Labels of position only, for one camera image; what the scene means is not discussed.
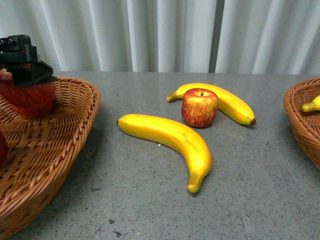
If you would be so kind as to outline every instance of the white curtain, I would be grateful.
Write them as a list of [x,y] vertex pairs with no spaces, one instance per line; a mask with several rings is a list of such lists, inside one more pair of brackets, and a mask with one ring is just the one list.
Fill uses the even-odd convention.
[[320,74],[320,0],[0,0],[20,34],[57,71]]

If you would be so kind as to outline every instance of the wicker basket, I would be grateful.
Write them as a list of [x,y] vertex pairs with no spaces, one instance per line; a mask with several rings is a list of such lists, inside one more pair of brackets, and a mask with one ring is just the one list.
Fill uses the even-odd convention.
[[320,112],[303,112],[302,105],[320,95],[320,78],[301,81],[284,95],[284,109],[290,117],[293,136],[320,169]]
[[85,144],[100,104],[99,90],[58,77],[50,114],[27,119],[0,96],[0,130],[9,146],[0,167],[0,239],[28,226],[63,185]]

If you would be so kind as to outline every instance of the banana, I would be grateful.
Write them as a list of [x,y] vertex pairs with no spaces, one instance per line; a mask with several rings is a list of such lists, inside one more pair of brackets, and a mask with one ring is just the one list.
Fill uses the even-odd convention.
[[233,93],[208,83],[188,83],[180,86],[175,92],[168,95],[166,100],[171,103],[178,99],[183,99],[186,91],[189,89],[208,89],[219,98],[218,109],[230,117],[235,122],[242,125],[255,125],[256,117],[254,111],[242,99]]
[[127,114],[116,122],[126,134],[166,145],[180,153],[189,170],[187,188],[196,193],[209,173],[213,158],[205,140],[180,122],[144,114]]
[[305,113],[320,111],[320,95],[315,97],[311,102],[303,104],[302,111],[304,111]]

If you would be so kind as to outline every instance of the red apple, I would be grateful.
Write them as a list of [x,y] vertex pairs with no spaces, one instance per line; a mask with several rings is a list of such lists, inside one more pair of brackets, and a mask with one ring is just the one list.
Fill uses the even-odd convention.
[[7,141],[0,131],[0,166],[7,161],[7,154],[8,154],[9,148]]
[[219,98],[213,91],[204,88],[189,89],[182,99],[182,118],[191,127],[208,127],[217,115],[218,102]]
[[12,104],[10,104],[10,106],[17,114],[34,119],[47,115],[54,106],[54,100],[52,99],[50,102],[47,102],[44,105],[37,105],[34,107],[17,107]]
[[54,82],[48,82],[16,87],[12,74],[3,68],[0,70],[0,95],[15,112],[29,118],[42,117],[53,107],[56,85]]

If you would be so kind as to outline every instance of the basket rim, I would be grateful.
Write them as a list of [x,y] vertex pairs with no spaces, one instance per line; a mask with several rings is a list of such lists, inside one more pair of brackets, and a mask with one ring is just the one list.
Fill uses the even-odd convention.
[[[88,86],[91,89],[92,94],[93,94],[91,108],[95,108],[96,111],[94,111],[93,109],[89,109],[87,116],[84,117],[83,119],[81,119],[79,122],[77,122],[77,123],[82,123],[82,124],[78,125],[76,131],[73,134],[72,139],[69,140],[68,144],[65,145],[63,151],[57,156],[57,158],[62,158],[62,161],[60,161],[60,163],[53,170],[49,171],[49,174],[46,174],[46,172],[48,171],[48,168],[50,168],[50,166],[48,166],[47,169],[43,171],[43,177],[39,181],[36,181],[35,184],[32,186],[32,192],[27,190],[27,191],[23,192],[22,194],[20,194],[16,199],[5,201],[4,204],[1,204],[0,205],[0,217],[6,216],[9,213],[9,211],[13,211],[20,204],[27,202],[27,201],[31,200],[32,198],[34,198],[35,196],[37,196],[38,194],[40,194],[39,189],[41,186],[49,185],[51,182],[53,182],[55,179],[61,177],[65,173],[65,171],[67,169],[64,168],[64,165],[66,164],[64,159],[67,156],[69,156],[70,154],[73,155],[75,153],[75,150],[77,150],[75,148],[75,139],[79,138],[78,136],[83,134],[83,131],[79,130],[79,128],[80,127],[83,128],[84,126],[89,125],[88,124],[89,117],[94,119],[98,113],[101,94],[100,94],[100,91],[92,83],[90,83],[84,79],[77,78],[77,77],[58,76],[57,78],[58,78],[59,82],[82,83],[82,84]],[[88,134],[90,132],[90,129],[91,129],[91,125],[88,126]],[[85,142],[83,142],[82,145],[79,146],[80,150],[82,149],[84,144],[85,144]],[[26,184],[22,185],[17,191],[12,192],[10,195],[8,195],[8,198],[12,198],[12,196],[19,194],[19,192],[23,191],[23,189],[26,187],[26,185],[30,186],[30,183],[26,183]]]

